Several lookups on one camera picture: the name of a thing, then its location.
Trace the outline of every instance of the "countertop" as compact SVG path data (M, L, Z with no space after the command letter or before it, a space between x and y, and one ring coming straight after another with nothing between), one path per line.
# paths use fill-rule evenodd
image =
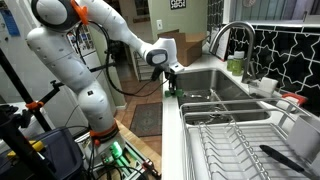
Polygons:
M248 85L241 83L242 76L232 76L227 71L227 63L222 62L212 55L203 55L196 62L185 68L185 71L195 69L216 68L224 72L244 91L248 92ZM163 85L163 93L168 90L168 83ZM163 180L183 180L184 178L184 149L183 149L183 128L179 115L178 100L176 97L163 97L163 125L162 125L162 179ZM272 108L266 103L262 103L265 108ZM271 112L270 118L259 121L259 123L273 122L280 120L281 113Z

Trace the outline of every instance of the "faucet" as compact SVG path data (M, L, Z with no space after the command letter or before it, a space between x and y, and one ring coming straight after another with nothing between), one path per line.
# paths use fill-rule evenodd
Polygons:
M242 80L241 80L242 83L248 84L248 83L250 83L251 80L256 79L256 74L255 74L255 71L253 68L253 64L250 62L251 58L252 58L252 51L253 51L254 42L255 42L255 31L254 31L253 27L251 26L251 24L249 24L248 22L234 21L234 22L231 22L231 23L225 25L218 32L218 34L216 35L216 37L212 41L209 50L212 54L216 53L221 36L228 29L233 28L233 27L243 27L249 33L249 47L248 47L248 52L247 52L247 59L244 63L244 71L243 71L243 76L242 76Z

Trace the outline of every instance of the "kitchen sink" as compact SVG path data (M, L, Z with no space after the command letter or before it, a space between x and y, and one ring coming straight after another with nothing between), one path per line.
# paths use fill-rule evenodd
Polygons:
M182 89L184 94L178 97L179 107L185 103L201 103L215 101L232 101L251 99L233 80L218 69L205 69L182 72L177 75L177 89ZM216 112L216 111L234 111L234 110L255 110L263 109L256 102L243 104L219 104L205 106L186 106L182 113L188 112ZM206 124L226 123L230 120L237 122L255 121L269 118L266 112L244 113L233 115L210 115L210 116L192 116L186 118L187 124Z

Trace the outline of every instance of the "floor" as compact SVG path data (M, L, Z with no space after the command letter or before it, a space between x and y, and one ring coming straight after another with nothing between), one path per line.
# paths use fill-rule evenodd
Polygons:
M118 58L117 61L117 71L119 75L119 79L121 82L122 90L124 92L136 92L139 90L145 83L148 81L137 80L137 77L134 73L133 65L128 64L128 61L125 57ZM155 81L149 83L139 95L144 95L151 93L157 87L159 87L160 82ZM161 88L156 90L153 94L147 97L132 97L125 95L125 99L127 102L127 108L125 110L117 110L115 118L120 121L124 126L128 129L130 128L134 111L136 105L138 104L149 104L162 102L162 93ZM162 154L162 136L149 136L149 137L140 137L146 144L148 144L154 151L156 151L160 156Z

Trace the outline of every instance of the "kitchen utensil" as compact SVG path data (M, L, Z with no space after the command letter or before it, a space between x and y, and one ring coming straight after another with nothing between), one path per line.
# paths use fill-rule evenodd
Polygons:
M270 146L267 145L260 145L260 148L263 152L265 152L266 154L268 154L271 158L273 158L274 160L282 163L283 165L288 166L289 168L297 171L298 173L301 173L303 175L305 175L306 177L310 178L310 179L319 179L319 177L310 174L309 172L305 171L305 169L301 166L299 166L297 163L291 161L289 158L287 158L285 155L281 154L279 151L271 148Z
M185 103L180 107L181 121L184 128L184 154L185 154L185 178L186 180L201 179L306 179L307 177L288 167L279 168L280 162L270 162L260 149L261 144L276 148L280 153L290 156L290 159L299 162L303 167L308 167L307 172L316 174L309 161L301 161L288 146L286 139L286 124L296 121L289 113L279 108L207 111L206 106L231 106L233 104L247 106L253 102L284 101L282 98L247 99L232 101L215 101L202 103ZM308 112L289 102L299 113L312 118ZM183 109L196 108L203 112L184 113ZM206 121L210 115L254 114L257 112L283 114L277 124L274 123L237 123L215 124L213 120ZM197 124L188 124L187 119L197 118Z

